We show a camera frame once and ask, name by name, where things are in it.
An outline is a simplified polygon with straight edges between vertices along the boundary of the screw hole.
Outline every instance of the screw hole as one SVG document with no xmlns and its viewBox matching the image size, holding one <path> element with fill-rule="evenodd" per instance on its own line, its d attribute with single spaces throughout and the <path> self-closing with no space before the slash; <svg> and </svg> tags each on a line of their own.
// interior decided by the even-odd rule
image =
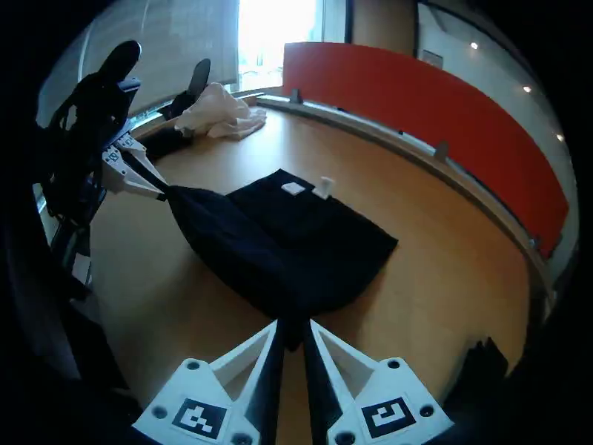
<svg viewBox="0 0 593 445">
<path fill-rule="evenodd" d="M 244 432 L 238 432 L 233 435 L 231 439 L 231 443 L 233 445 L 251 445 L 253 443 L 253 439 L 250 435 L 245 434 Z"/>
<path fill-rule="evenodd" d="M 157 419 L 164 419 L 167 417 L 167 410 L 163 406 L 155 406 L 153 408 L 153 416 Z"/>
<path fill-rule="evenodd" d="M 422 417 L 431 417 L 434 414 L 434 408 L 431 405 L 425 405 L 420 408 L 420 415 Z"/>
<path fill-rule="evenodd" d="M 351 432 L 341 432 L 339 433 L 335 439 L 337 445 L 352 445 L 356 442 L 356 436 Z"/>
</svg>

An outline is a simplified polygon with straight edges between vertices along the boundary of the white clip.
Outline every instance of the white clip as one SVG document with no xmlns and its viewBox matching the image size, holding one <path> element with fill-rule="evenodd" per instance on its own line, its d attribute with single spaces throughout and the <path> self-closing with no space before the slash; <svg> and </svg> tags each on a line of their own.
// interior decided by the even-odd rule
<svg viewBox="0 0 593 445">
<path fill-rule="evenodd" d="M 329 197 L 331 189 L 334 187 L 335 183 L 336 182 L 332 178 L 321 177 L 321 184 L 319 187 L 313 189 L 313 193 L 322 200 L 326 200 Z"/>
<path fill-rule="evenodd" d="M 282 190 L 295 197 L 297 194 L 305 190 L 305 187 L 301 187 L 296 182 L 289 182 L 288 184 L 284 184 L 282 186 Z"/>
</svg>

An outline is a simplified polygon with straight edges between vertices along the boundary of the small white object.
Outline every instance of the small white object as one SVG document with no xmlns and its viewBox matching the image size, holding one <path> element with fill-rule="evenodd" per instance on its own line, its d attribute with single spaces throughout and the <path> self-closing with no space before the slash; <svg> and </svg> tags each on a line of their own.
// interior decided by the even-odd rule
<svg viewBox="0 0 593 445">
<path fill-rule="evenodd" d="M 265 110 L 251 109 L 241 99 L 234 98 L 218 83 L 209 84 L 196 103 L 175 122 L 175 129 L 184 136 L 207 134 L 217 138 L 227 136 L 243 139 L 265 124 Z"/>
<path fill-rule="evenodd" d="M 305 190 L 305 187 L 301 187 L 296 182 L 289 182 L 288 184 L 284 184 L 282 186 L 282 190 L 287 191 L 289 194 L 295 197 L 297 194 Z"/>
<path fill-rule="evenodd" d="M 313 193 L 322 200 L 326 200 L 331 194 L 331 189 L 334 187 L 335 183 L 336 182 L 332 178 L 321 177 L 321 184 L 319 187 L 313 189 Z"/>
</svg>

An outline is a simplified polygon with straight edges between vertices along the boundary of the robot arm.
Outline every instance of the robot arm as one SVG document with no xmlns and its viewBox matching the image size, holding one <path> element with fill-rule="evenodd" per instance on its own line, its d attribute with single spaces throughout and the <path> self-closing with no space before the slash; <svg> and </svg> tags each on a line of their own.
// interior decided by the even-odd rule
<svg viewBox="0 0 593 445">
<path fill-rule="evenodd" d="M 133 156 L 152 175 L 164 184 L 167 183 L 165 178 L 161 176 L 154 165 L 147 159 L 144 145 L 136 141 L 130 133 L 126 133 L 113 144 L 109 145 L 102 154 L 103 187 L 115 194 L 120 191 L 126 191 L 145 197 L 160 197 L 163 191 L 159 190 L 130 167 L 124 161 L 123 153 Z"/>
</svg>

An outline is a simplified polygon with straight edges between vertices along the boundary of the wall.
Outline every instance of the wall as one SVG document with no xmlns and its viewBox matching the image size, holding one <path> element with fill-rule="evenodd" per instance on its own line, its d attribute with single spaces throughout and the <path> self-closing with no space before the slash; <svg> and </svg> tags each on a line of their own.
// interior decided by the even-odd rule
<svg viewBox="0 0 593 445">
<path fill-rule="evenodd" d="M 443 57 L 443 70 L 475 86 L 515 119 L 545 155 L 569 203 L 569 213 L 562 229 L 562 240 L 549 261 L 555 279 L 569 261 L 578 237 L 577 188 L 569 152 L 556 139 L 562 129 L 535 80 L 505 50 L 489 37 L 473 30 L 471 39 L 479 47 L 474 50 L 467 39 L 468 24 L 419 5 L 419 50 L 426 49 Z M 524 85 L 532 85 L 530 94 Z"/>
<path fill-rule="evenodd" d="M 414 0 L 352 2 L 352 43 L 414 55 Z"/>
<path fill-rule="evenodd" d="M 517 48 L 511 40 L 505 36 L 498 27 L 480 10 L 468 5 L 466 0 L 420 0 L 427 5 L 437 5 L 446 10 L 451 11 L 455 15 L 475 24 L 477 28 L 484 30 L 493 39 L 500 43 L 505 50 L 509 51 L 512 56 L 519 60 L 521 65 L 533 76 L 534 72 L 529 64 L 529 61 L 523 56 L 519 48 Z"/>
</svg>

